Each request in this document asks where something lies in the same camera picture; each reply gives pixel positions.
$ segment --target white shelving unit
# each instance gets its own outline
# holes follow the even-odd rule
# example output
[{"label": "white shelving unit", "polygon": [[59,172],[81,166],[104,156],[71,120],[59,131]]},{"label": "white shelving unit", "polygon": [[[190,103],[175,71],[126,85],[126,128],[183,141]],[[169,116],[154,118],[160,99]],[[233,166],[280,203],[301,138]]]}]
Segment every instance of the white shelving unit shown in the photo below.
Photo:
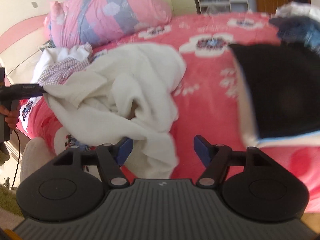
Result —
[{"label": "white shelving unit", "polygon": [[244,12],[249,9],[249,0],[196,0],[196,3],[201,14],[211,5],[224,7],[226,12]]}]

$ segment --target pink bedspread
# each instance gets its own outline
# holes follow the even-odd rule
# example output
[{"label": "pink bedspread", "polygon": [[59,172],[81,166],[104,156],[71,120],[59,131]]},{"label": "pink bedspread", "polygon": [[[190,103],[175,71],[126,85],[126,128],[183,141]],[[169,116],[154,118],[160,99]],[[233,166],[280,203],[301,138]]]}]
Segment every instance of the pink bedspread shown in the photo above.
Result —
[{"label": "pink bedspread", "polygon": [[[268,24],[268,18],[258,13],[183,16],[175,18],[169,25],[123,38],[95,52],[145,41],[170,44],[179,50],[187,62],[187,71],[172,94],[180,115],[171,130],[180,159],[172,178],[197,179],[204,167],[193,151],[195,135],[201,134],[212,144],[226,144],[234,150],[245,150],[238,127],[235,68],[227,44],[278,44],[276,32],[277,29]],[[29,136],[45,138],[57,153],[75,143],[63,131],[43,99],[33,104],[25,115],[24,126],[26,119]],[[320,212],[320,148],[262,150],[307,185],[310,191],[307,212]],[[232,169],[230,174],[238,171]],[[133,178],[128,170],[124,169],[124,172]]]}]

